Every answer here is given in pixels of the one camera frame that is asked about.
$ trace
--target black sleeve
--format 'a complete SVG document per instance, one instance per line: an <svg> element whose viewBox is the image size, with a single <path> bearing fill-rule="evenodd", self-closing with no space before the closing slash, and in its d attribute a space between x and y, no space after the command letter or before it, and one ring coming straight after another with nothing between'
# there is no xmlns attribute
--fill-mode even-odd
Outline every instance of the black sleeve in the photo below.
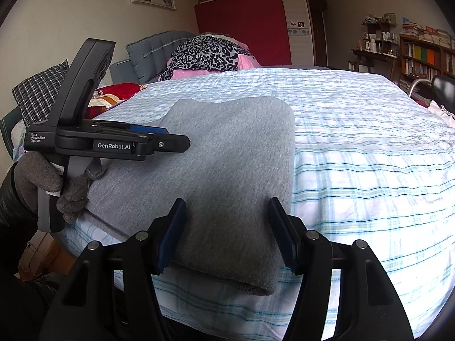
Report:
<svg viewBox="0 0 455 341"><path fill-rule="evenodd" d="M14 164L0 187L0 267L14 275L27 242L38 230L38 216L20 202L14 186Z"/></svg>

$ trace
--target silver bolt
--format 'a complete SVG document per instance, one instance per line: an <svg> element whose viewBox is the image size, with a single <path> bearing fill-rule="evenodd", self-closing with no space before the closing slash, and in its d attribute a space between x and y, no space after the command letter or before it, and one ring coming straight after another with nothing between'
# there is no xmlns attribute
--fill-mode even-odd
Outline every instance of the silver bolt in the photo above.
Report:
<svg viewBox="0 0 455 341"><path fill-rule="evenodd" d="M99 241L91 241L88 243L87 248L89 250L96 250L98 247L100 247Z"/></svg>
<svg viewBox="0 0 455 341"><path fill-rule="evenodd" d="M148 238L148 233L145 231L140 231L136 233L135 237L138 241L144 241Z"/></svg>
<svg viewBox="0 0 455 341"><path fill-rule="evenodd" d="M310 230L307 232L307 237L310 240L317 240L319 238L319 233L317 231Z"/></svg>
<svg viewBox="0 0 455 341"><path fill-rule="evenodd" d="M357 240L355 242L355 244L357 245L357 247L359 249L366 249L368 247L368 244L365 241L363 241L363 240Z"/></svg>

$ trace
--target gray headboard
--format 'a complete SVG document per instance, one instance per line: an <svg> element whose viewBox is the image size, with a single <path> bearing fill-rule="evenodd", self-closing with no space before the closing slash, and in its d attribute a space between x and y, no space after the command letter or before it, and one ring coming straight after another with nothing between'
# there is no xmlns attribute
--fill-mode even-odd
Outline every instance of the gray headboard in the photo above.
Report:
<svg viewBox="0 0 455 341"><path fill-rule="evenodd" d="M113 84L158 81L172 52L182 42L195 36L185 31L167 31L129 43L126 49L130 59L113 63L109 67Z"/></svg>

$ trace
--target leopard print blanket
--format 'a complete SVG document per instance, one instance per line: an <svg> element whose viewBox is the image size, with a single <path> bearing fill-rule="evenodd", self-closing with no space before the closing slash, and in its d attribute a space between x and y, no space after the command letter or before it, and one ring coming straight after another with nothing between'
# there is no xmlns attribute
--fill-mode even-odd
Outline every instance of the leopard print blanket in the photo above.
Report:
<svg viewBox="0 0 455 341"><path fill-rule="evenodd" d="M205 69L228 72L238 69L239 54L252 56L239 45L212 36L196 36L180 44L171 63L161 73L161 81L172 78L175 69Z"/></svg>

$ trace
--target wooden desk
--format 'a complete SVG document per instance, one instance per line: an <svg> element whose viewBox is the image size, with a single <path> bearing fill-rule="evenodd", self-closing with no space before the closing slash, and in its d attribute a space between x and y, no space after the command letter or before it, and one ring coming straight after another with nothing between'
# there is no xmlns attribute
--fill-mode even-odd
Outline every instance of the wooden desk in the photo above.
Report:
<svg viewBox="0 0 455 341"><path fill-rule="evenodd" d="M360 60L362 57L365 58L365 61L367 63L367 68L368 68L368 73L371 73L371 67L374 67L374 60L379 60L379 61L384 61L386 63L391 63L392 64L392 69L390 70L390 76L388 79L391 81L393 74L395 73L395 70L397 68L397 64L399 61L399 58L392 58L391 56L387 56L381 53L373 53L371 51L365 51L365 50L356 50L352 49L352 52L354 55L357 56L357 61L355 63L356 65L356 70L359 71L359 65L360 65Z"/></svg>

